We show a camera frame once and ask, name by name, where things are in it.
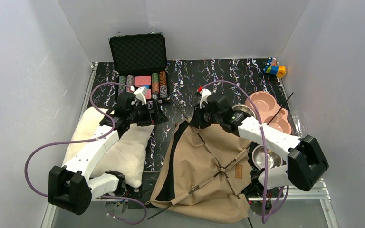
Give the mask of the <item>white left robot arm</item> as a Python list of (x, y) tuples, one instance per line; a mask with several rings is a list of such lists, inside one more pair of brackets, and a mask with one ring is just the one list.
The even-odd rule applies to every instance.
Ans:
[(106, 171), (91, 178), (94, 168), (110, 148), (119, 142), (131, 124), (137, 126), (159, 125), (168, 118), (159, 107), (146, 101), (147, 88), (140, 87), (133, 93), (121, 93), (113, 109), (104, 113), (92, 138), (62, 167), (54, 166), (48, 174), (48, 202), (76, 215), (83, 214), (92, 199), (117, 190), (124, 175)]

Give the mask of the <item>tan fabric pet tent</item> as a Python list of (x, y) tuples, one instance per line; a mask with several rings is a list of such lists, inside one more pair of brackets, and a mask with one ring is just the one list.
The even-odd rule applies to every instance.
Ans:
[(149, 203), (216, 223), (245, 219), (250, 206), (242, 191), (251, 183), (250, 140), (213, 124), (198, 130), (205, 146), (188, 125), (184, 121), (175, 129)]

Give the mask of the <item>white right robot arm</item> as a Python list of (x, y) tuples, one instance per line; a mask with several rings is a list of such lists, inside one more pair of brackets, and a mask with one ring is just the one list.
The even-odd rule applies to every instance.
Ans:
[(260, 190), (293, 185), (302, 191), (310, 191), (328, 170), (329, 164), (315, 137), (300, 138), (260, 124), (255, 117), (234, 111), (222, 94), (204, 89), (197, 95), (200, 101), (194, 108), (191, 126), (204, 129), (218, 124), (237, 137), (264, 144), (286, 162), (279, 167), (266, 167), (255, 178)]

